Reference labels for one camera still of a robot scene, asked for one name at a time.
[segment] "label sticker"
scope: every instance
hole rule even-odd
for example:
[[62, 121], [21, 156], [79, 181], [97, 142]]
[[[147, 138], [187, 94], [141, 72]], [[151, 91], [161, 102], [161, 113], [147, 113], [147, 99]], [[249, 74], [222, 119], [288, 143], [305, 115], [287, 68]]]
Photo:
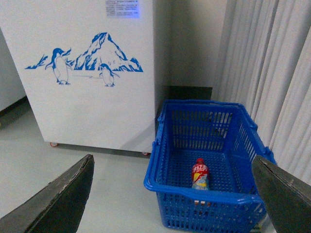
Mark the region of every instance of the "label sticker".
[[138, 0], [106, 0], [107, 18], [139, 18]]

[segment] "plastic bottle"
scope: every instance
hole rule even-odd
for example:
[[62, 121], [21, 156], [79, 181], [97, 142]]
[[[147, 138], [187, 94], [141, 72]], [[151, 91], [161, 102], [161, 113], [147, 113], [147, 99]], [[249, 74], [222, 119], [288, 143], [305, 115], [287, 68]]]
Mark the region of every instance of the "plastic bottle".
[[192, 188], [200, 190], [209, 190], [209, 168], [205, 165], [204, 159], [198, 158], [196, 164], [192, 167]]

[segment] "penguin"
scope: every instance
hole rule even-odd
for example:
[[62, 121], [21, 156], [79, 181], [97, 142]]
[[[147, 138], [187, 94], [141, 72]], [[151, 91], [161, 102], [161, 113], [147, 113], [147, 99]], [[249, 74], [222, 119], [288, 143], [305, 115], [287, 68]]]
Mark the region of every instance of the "penguin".
[[112, 70], [109, 68], [107, 64], [101, 64], [99, 66], [99, 70], [101, 71], [99, 74], [99, 78], [102, 78], [104, 80], [105, 86], [114, 87], [114, 76], [120, 77], [116, 73], [112, 72]]
[[60, 48], [54, 49], [51, 62], [45, 66], [45, 70], [49, 67], [52, 67], [56, 82], [59, 85], [70, 85], [70, 83], [68, 83], [68, 68], [72, 70], [72, 67], [63, 58], [64, 56], [68, 55], [70, 51], [71, 49], [67, 52]]

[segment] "white curtain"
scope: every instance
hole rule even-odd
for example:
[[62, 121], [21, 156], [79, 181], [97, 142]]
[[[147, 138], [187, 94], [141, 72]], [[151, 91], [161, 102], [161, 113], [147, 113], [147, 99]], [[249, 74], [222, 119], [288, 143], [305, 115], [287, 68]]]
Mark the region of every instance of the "white curtain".
[[311, 185], [311, 1], [227, 7], [212, 98], [244, 104], [278, 165]]

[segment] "red wheel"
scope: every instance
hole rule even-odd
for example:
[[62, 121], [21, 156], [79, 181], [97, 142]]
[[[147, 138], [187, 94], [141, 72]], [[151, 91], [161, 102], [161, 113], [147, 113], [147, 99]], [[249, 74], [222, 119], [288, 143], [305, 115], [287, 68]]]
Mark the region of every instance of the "red wheel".
[[50, 142], [50, 146], [51, 146], [51, 147], [57, 147], [57, 146], [58, 146], [58, 143], [56, 143], [56, 142]]

